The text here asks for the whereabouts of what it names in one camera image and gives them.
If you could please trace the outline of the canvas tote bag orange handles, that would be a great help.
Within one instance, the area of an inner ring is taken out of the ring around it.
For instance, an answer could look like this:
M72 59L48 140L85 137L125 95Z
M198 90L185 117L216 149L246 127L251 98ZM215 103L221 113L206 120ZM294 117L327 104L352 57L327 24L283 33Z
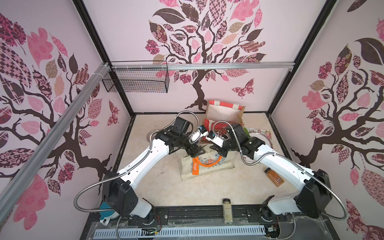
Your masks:
M181 158L182 181L235 167L235 158L239 155L238 153L229 152L227 157L223 157L212 149L212 146L213 144L202 145L205 153L198 157L185 156Z

